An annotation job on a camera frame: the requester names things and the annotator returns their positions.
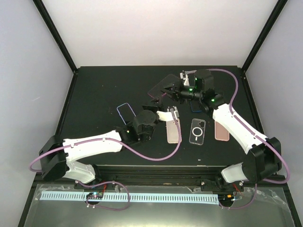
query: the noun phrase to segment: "transparent case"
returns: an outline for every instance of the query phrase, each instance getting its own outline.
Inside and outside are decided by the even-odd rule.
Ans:
[[[173,74],[169,74],[163,80],[161,80],[156,86],[154,86],[151,90],[149,90],[147,94],[152,98],[164,96],[165,93],[161,92],[161,89],[166,86],[169,86],[171,83],[174,83],[178,80],[180,80],[179,77],[176,77]]]
[[[123,103],[122,105],[117,106],[116,109],[124,124],[132,121],[136,116],[134,110],[128,103]]]
[[[206,121],[194,118],[191,122],[189,142],[202,145],[204,142]]]
[[[177,119],[177,121],[178,121],[179,128],[181,129],[180,120]],[[168,143],[178,143],[179,133],[178,133],[178,129],[176,127],[175,121],[166,122],[166,133],[167,133],[167,142]]]

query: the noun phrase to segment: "red wire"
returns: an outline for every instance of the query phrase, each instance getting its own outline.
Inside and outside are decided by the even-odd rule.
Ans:
[[[238,191],[238,192],[240,192],[240,190],[237,188],[237,186],[233,183],[233,187]]]
[[[104,187],[103,187],[103,193],[105,192],[106,186],[107,186],[107,185],[105,184]]]

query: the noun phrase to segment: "black tabletop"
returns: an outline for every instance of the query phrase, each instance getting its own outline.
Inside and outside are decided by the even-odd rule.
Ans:
[[[62,127],[63,138],[83,138],[103,134],[122,126],[116,107],[129,103],[136,114],[141,105],[150,101],[147,92],[168,74],[179,76],[182,70],[220,68],[234,73],[239,82],[239,91],[234,100],[235,110],[253,127],[253,117],[240,79],[240,68],[236,66],[106,66],[81,67]],[[230,101],[235,82],[224,72],[212,72],[215,89],[223,92]],[[165,161],[153,162],[133,154],[127,149],[117,153],[105,153],[80,160],[85,164],[118,166],[227,166],[243,161],[244,151],[230,136],[228,142],[214,138],[214,121],[204,113],[193,113],[187,103],[178,104],[168,97],[164,106],[176,105],[180,114],[182,143],[177,153]],[[189,143],[193,118],[206,121],[202,146]],[[142,154],[160,158],[170,154],[176,144],[167,142],[166,124],[156,126],[152,139],[135,146]]]

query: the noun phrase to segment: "rose gold phone case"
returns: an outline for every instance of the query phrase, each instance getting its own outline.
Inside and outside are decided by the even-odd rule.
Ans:
[[[218,122],[214,122],[214,138],[220,141],[229,141],[229,132]]]

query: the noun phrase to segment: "black frame bar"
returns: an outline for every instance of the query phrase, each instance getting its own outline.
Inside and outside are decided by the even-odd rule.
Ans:
[[[33,0],[34,4],[36,5],[41,17],[43,18],[45,24],[47,25],[49,31],[51,32],[54,40],[56,41],[58,47],[60,48],[63,56],[65,57],[68,65],[70,66],[73,73],[77,72],[77,67],[74,63],[74,61],[71,58],[70,53],[68,52],[55,24],[53,23],[53,20],[51,19],[51,16],[48,14],[47,9],[42,2],[42,0]]]
[[[73,93],[75,85],[76,85],[77,77],[78,77],[78,73],[74,72],[74,75],[72,76],[72,79],[71,79],[70,88],[68,89],[67,96],[66,96],[66,99],[65,99],[65,102],[64,102],[64,106],[63,106],[63,109],[62,109],[62,112],[61,112],[61,116],[60,116],[60,119],[59,119],[59,122],[58,122],[58,125],[57,125],[55,135],[60,135],[61,134],[62,127],[63,127],[64,120],[65,120],[65,116],[67,114],[68,106],[70,105],[71,96],[72,96],[72,93]]]
[[[252,114],[252,118],[253,118],[254,123],[256,125],[256,130],[258,130],[259,132],[264,134],[264,130],[263,130],[263,127],[262,127],[262,124],[261,124],[261,120],[260,120],[259,114],[257,112],[256,104],[255,104],[255,101],[252,97],[252,93],[251,93],[250,86],[248,84],[245,72],[242,73],[241,80],[242,80],[242,84],[244,86],[244,90],[245,90],[246,98],[248,100],[248,104],[250,106],[250,111],[251,111],[251,114]]]
[[[266,21],[259,37],[257,38],[254,46],[252,47],[246,61],[242,66],[242,70],[246,72],[250,67],[252,61],[254,60],[255,56],[257,55],[260,47],[262,46],[264,40],[266,39],[268,33],[270,32],[271,28],[273,27],[274,23],[276,22],[277,18],[279,17],[280,13],[282,12],[287,0],[278,0],[276,3],[273,11],[271,12],[268,20]]]

